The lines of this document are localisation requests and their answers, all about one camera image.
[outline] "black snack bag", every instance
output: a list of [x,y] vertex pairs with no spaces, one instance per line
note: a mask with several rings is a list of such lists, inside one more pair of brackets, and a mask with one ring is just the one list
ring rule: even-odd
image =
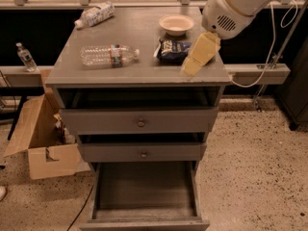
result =
[[191,45],[190,42],[160,39],[160,45],[155,54],[162,62],[182,63],[188,56]]

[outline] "bottle cap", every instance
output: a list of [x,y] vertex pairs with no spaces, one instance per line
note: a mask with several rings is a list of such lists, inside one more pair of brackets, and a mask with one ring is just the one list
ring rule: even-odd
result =
[[140,51],[139,49],[136,49],[136,50],[134,51],[134,58],[135,58],[135,59],[138,59],[140,53],[141,53],[141,51]]
[[84,26],[83,22],[80,19],[75,21],[76,28],[82,28]]

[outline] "white bowl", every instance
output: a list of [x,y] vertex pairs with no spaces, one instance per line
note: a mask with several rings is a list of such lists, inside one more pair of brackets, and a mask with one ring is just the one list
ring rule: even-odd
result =
[[159,23],[160,26],[171,36],[182,36],[194,25],[194,22],[190,17],[181,14],[163,16],[160,18]]

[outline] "concrete floor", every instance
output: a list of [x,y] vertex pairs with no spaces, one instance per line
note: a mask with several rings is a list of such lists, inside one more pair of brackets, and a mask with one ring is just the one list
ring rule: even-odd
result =
[[[207,231],[308,230],[308,127],[289,130],[271,98],[222,99],[196,174]],[[3,158],[10,123],[0,125],[0,230],[67,230],[93,184],[90,172],[31,180],[27,154]],[[90,205],[70,230],[86,222]]]

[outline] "clear plastic bottle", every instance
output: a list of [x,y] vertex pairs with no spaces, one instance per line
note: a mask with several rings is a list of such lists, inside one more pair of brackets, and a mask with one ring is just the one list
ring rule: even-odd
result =
[[35,71],[38,67],[36,62],[33,60],[30,51],[26,49],[20,42],[18,42],[16,46],[18,47],[17,55],[20,58],[20,60],[25,64],[26,71],[28,72]]
[[114,16],[115,6],[111,2],[101,3],[81,14],[81,17],[75,21],[77,29],[92,27],[109,17]]
[[81,49],[83,65],[97,68],[122,67],[137,60],[139,54],[139,49],[120,44],[84,46]]

